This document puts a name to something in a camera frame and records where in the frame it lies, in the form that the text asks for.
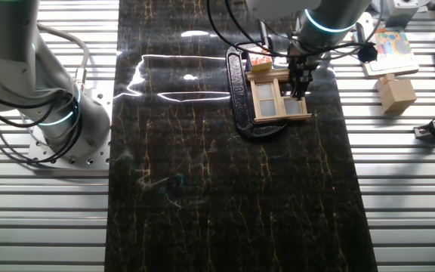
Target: metal rail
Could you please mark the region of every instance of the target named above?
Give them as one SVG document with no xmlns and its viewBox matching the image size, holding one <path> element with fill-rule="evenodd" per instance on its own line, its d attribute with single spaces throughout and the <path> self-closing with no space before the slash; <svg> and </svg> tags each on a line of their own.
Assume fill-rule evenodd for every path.
<svg viewBox="0 0 435 272">
<path fill-rule="evenodd" d="M 90 95 L 113 94 L 118 0 L 42 0 L 40 22 L 88 43 Z M 371 228 L 379 270 L 435 271 L 435 146 L 412 128 L 435 117 L 435 14 L 417 14 L 407 27 L 421 69 L 409 78 L 418 100 L 399 117 L 381 113 L 358 60 L 334 62 L 338 88 Z M 81 50 L 44 35 L 71 72 Z M 14 120 L 16 112 L 5 113 Z M 29 135 L 3 126 L 11 144 L 28 152 Z M 103 271 L 108 174 L 33 172 L 0 152 L 0 271 Z"/>
</svg>

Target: marble veining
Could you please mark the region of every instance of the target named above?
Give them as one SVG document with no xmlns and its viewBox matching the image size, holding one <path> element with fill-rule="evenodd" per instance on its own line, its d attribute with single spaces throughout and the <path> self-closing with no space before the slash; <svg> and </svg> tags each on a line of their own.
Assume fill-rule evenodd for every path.
<svg viewBox="0 0 435 272">
<path fill-rule="evenodd" d="M 258 37 L 243 2 L 233 8 Z M 333 69 L 314 75 L 309 122 L 249 141 L 226 50 L 203 0 L 121 1 L 105 270 L 377 271 Z"/>
</svg>

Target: wooden block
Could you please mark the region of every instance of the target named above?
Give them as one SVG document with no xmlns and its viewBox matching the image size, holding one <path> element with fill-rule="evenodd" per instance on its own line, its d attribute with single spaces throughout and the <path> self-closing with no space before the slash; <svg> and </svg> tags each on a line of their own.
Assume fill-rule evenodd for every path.
<svg viewBox="0 0 435 272">
<path fill-rule="evenodd" d="M 378 96 L 385 113 L 404 111 L 417 100 L 410 79 L 387 82 Z"/>
<path fill-rule="evenodd" d="M 253 48 L 249 48 L 249 50 L 254 51 L 254 52 L 259 52 L 259 53 L 269 53 L 268 51 L 265 51 L 262 48 L 259 48 L 258 46 L 254 46 Z M 251 64 L 251 71 L 252 72 L 270 70 L 272 65 L 273 65 L 273 60 L 271 59 L 271 57 L 264 56 L 261 54 L 249 53 L 248 59 L 249 59 L 250 64 Z"/>
<path fill-rule="evenodd" d="M 395 81 L 396 77 L 393 74 L 387 74 L 384 77 L 378 79 L 377 83 L 375 83 L 375 89 L 377 91 L 381 90 L 387 82 Z"/>
<path fill-rule="evenodd" d="M 396 81 L 396 77 L 393 74 L 387 74 L 381 78 L 382 83 L 387 83 L 389 81 Z"/>
</svg>

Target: wooden frame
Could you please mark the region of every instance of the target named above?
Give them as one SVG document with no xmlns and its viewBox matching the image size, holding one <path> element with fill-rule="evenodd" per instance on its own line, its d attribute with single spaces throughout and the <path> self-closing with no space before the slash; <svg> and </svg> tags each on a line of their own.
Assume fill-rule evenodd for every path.
<svg viewBox="0 0 435 272">
<path fill-rule="evenodd" d="M 255 106 L 255 122 L 273 122 L 283 119 L 289 120 L 306 120 L 311 117 L 311 114 L 307 112 L 307 104 L 305 98 L 301 98 L 298 101 L 300 107 L 300 113 L 287 114 L 285 107 L 285 100 L 295 100 L 289 96 L 282 96 L 279 90 L 280 82 L 288 82 L 289 71 L 287 69 L 268 70 L 260 72 L 248 72 L 246 77 L 251 83 L 251 94 L 253 96 L 253 104 Z M 273 97 L 259 97 L 258 86 L 269 85 Z M 275 115 L 263 116 L 261 111 L 261 101 L 274 101 Z"/>
</svg>

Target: window pane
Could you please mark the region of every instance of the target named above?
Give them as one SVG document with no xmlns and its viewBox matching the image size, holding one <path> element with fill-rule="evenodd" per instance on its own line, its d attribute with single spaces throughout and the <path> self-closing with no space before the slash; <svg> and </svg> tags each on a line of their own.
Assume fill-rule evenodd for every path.
<svg viewBox="0 0 435 272">
<path fill-rule="evenodd" d="M 295 99 L 285 99 L 286 115 L 301 114 L 300 101 Z"/>
<path fill-rule="evenodd" d="M 263 117 L 276 115 L 274 100 L 260 101 L 260 108 L 261 108 L 261 116 Z"/>
<path fill-rule="evenodd" d="M 271 89 L 270 83 L 257 85 L 256 89 L 258 90 L 258 98 L 259 99 L 273 98 L 273 91 Z"/>
</svg>

